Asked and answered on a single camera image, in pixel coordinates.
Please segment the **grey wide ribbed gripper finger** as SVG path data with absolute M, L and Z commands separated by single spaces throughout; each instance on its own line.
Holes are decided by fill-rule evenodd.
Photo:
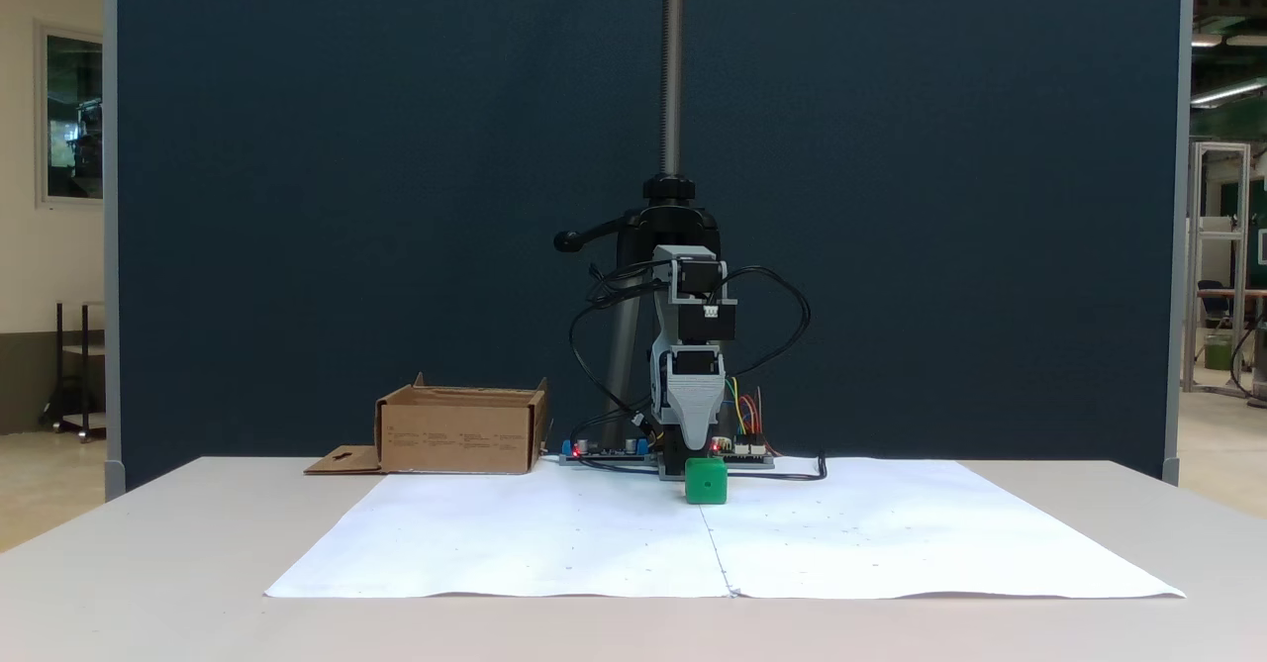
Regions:
M 723 375 L 668 375 L 664 424 L 674 425 L 691 451 L 710 446 L 712 425 L 723 405 Z

